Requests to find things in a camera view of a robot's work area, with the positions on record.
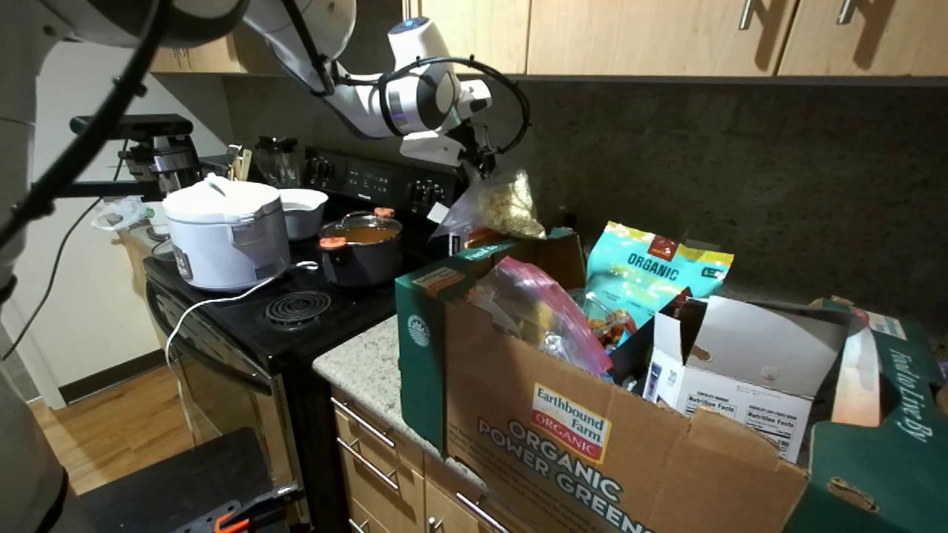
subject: plastic bag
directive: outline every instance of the plastic bag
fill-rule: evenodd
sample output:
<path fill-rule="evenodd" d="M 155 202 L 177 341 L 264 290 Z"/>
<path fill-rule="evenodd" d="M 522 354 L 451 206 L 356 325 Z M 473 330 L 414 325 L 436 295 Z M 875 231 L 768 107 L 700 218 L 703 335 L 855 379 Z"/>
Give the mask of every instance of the plastic bag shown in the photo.
<path fill-rule="evenodd" d="M 491 227 L 509 237 L 543 240 L 526 172 L 479 181 L 452 202 L 439 234 L 467 240 L 473 231 Z"/>
<path fill-rule="evenodd" d="M 612 363 L 584 307 L 534 264 L 503 258 L 472 288 L 467 298 L 488 310 L 503 330 L 593 375 L 603 375 Z"/>
<path fill-rule="evenodd" d="M 586 259 L 584 310 L 611 348 L 675 298 L 706 298 L 735 253 L 606 221 Z"/>

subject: snack bag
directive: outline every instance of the snack bag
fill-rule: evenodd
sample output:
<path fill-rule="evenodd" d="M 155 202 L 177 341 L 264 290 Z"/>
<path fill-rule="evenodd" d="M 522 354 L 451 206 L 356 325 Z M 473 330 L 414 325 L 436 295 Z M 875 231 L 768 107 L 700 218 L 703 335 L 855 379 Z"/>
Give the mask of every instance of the snack bag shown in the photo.
<path fill-rule="evenodd" d="M 611 369 L 584 307 L 540 265 L 503 258 L 483 276 L 467 298 L 523 342 L 550 353 L 593 375 Z"/>
<path fill-rule="evenodd" d="M 586 259 L 584 310 L 611 348 L 624 342 L 673 298 L 706 298 L 729 276 L 735 253 L 695 249 L 661 234 L 606 221 Z"/>
<path fill-rule="evenodd" d="M 473 182 L 452 202 L 439 234 L 457 234 L 467 240 L 473 231 L 491 227 L 509 237 L 543 240 L 546 227 L 537 218 L 526 172 L 512 172 Z"/>

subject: dark backsplash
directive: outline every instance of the dark backsplash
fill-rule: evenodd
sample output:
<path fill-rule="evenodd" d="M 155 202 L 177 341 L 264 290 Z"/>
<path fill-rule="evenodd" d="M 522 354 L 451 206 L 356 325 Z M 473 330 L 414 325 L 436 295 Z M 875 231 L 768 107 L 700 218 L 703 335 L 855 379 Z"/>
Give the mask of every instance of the dark backsplash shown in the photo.
<path fill-rule="evenodd" d="M 603 218 L 737 253 L 729 288 L 849 295 L 948 330 L 948 88 L 707 80 L 523 80 L 534 128 L 503 156 L 537 176 L 543 218 Z M 224 80 L 235 135 L 398 159 L 289 80 Z M 483 138 L 503 142 L 495 85 Z"/>

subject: black stovetop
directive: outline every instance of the black stovetop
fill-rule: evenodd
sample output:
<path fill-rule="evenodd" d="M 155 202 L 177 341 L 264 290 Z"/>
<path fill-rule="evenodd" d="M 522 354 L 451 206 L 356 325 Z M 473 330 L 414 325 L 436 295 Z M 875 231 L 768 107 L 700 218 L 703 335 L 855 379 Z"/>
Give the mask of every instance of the black stovetop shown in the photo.
<path fill-rule="evenodd" d="M 149 258 L 144 273 L 155 290 L 174 293 L 183 305 L 220 295 L 190 288 L 172 253 Z M 295 265 L 241 302 L 206 305 L 198 314 L 261 366 L 278 369 L 282 363 L 298 363 L 298 357 L 307 363 L 392 317 L 393 285 L 353 290 L 329 285 L 319 270 Z"/>

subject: rice cooker lid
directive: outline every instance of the rice cooker lid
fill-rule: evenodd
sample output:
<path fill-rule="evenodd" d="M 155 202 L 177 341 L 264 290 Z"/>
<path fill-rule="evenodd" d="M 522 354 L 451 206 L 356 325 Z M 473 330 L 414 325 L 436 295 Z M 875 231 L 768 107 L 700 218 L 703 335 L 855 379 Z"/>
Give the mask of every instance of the rice cooker lid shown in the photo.
<path fill-rule="evenodd" d="M 278 190 L 251 181 L 227 181 L 206 174 L 205 181 L 174 190 L 162 199 L 162 211 L 174 221 L 245 221 L 261 211 L 278 206 Z"/>

